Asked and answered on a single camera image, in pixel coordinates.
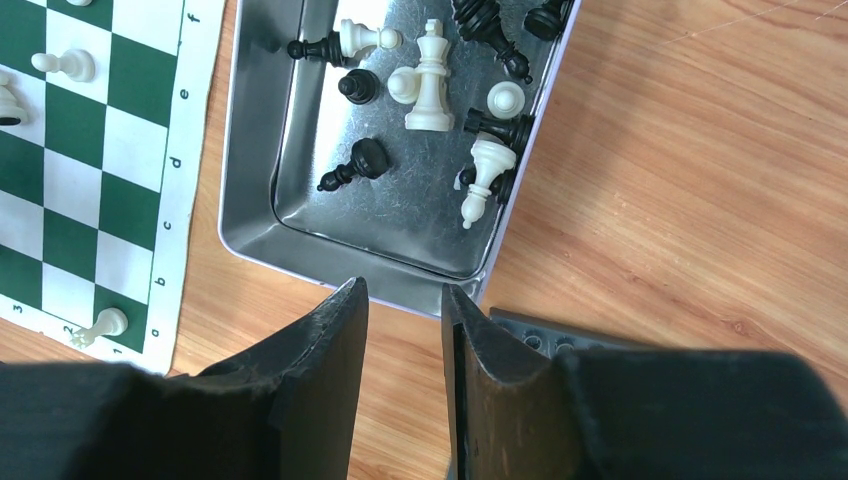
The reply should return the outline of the white bishop in tin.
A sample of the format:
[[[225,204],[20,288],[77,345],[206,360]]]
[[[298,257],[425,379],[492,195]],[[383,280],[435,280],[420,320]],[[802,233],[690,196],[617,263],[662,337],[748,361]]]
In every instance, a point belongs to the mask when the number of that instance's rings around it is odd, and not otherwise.
[[[516,153],[504,145],[495,136],[480,133],[471,147],[474,159],[475,180],[468,187],[468,194],[461,205],[463,228],[468,230],[479,220],[486,208],[488,197],[492,194],[491,183],[498,175],[516,165]]]

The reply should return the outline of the white king piece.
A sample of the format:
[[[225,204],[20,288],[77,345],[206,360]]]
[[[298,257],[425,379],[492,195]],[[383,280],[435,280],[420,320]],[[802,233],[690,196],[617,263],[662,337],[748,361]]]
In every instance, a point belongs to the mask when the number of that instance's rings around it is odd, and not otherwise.
[[[428,19],[425,34],[416,40],[420,59],[415,68],[420,86],[412,110],[405,116],[407,130],[447,132],[453,126],[453,115],[445,106],[445,52],[449,42],[443,37],[443,24]]]

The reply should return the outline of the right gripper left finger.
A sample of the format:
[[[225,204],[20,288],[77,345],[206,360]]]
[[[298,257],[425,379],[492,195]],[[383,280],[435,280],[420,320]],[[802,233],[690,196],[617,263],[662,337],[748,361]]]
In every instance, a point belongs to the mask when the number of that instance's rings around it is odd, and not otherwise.
[[[5,479],[343,479],[368,330],[366,281],[196,375],[127,363],[1,368]]]

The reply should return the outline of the grey lego baseplate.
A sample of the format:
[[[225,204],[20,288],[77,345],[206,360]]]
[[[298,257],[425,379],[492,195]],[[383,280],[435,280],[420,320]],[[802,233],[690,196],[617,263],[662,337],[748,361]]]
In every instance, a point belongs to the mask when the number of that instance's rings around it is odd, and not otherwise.
[[[655,345],[499,308],[491,308],[489,318],[509,331],[526,346],[549,358],[567,350],[647,350],[655,348]]]

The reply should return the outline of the green white chess mat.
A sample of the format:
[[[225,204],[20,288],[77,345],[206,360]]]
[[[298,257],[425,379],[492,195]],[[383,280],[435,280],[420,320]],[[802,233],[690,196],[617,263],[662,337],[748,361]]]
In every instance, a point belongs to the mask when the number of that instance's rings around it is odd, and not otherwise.
[[[175,350],[221,1],[1,5],[1,316],[166,374]],[[95,78],[35,53],[87,51]],[[127,330],[70,339],[118,308]]]

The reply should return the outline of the white piece board corner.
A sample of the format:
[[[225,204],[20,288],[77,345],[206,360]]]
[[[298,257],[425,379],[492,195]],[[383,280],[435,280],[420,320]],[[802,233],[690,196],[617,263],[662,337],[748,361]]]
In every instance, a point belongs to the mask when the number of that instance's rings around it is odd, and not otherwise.
[[[117,336],[123,334],[129,325],[124,312],[118,308],[107,308],[99,312],[90,328],[81,328],[71,336],[70,343],[75,348],[86,348],[102,336]]]

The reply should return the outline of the black pawn in tin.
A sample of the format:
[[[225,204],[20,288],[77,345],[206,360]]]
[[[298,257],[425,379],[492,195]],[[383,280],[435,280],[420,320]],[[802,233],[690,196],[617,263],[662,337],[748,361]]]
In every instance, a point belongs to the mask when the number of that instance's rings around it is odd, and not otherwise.
[[[354,69],[338,81],[337,87],[350,103],[365,105],[378,97],[381,82],[370,70]]]

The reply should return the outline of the metal tin box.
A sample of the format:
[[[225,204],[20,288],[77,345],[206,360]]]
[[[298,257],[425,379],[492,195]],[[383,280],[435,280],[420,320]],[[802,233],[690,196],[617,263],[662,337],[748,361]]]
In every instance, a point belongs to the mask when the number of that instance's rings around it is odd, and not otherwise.
[[[289,42],[322,38],[344,19],[403,35],[397,50],[362,61],[381,78],[417,60],[414,41],[428,19],[443,23],[450,131],[406,130],[406,108],[387,94],[353,105],[337,91],[341,69],[286,53]],[[480,300],[511,208],[489,206],[464,229],[457,176],[472,160],[466,114],[505,78],[492,48],[461,38],[449,1],[240,2],[222,161],[223,245],[331,288],[363,277],[373,300],[421,315],[440,313],[446,283]],[[389,170],[318,191],[321,177],[346,164],[362,138],[383,146]]]

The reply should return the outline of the white pawn on board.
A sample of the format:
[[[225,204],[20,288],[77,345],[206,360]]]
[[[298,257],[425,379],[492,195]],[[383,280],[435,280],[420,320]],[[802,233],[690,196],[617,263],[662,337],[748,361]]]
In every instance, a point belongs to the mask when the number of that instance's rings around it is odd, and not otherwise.
[[[60,56],[35,53],[31,57],[31,64],[43,73],[64,73],[75,82],[90,82],[96,75],[93,57],[82,49],[69,49]]]

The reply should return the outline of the black bishop in tin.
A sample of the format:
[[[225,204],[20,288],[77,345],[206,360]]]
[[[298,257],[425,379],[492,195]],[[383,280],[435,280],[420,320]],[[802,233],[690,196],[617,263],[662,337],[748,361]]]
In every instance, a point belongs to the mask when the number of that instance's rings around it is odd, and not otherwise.
[[[375,139],[362,138],[352,145],[350,160],[346,164],[338,165],[321,177],[317,190],[336,191],[351,183],[355,177],[374,180],[389,168],[389,157],[383,146]]]

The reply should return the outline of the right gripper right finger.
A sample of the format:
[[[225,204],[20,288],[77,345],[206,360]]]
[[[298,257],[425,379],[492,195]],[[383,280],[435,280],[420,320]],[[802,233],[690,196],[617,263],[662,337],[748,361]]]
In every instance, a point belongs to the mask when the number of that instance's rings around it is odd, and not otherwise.
[[[600,336],[545,354],[442,290],[451,479],[843,479],[847,416],[803,359]]]

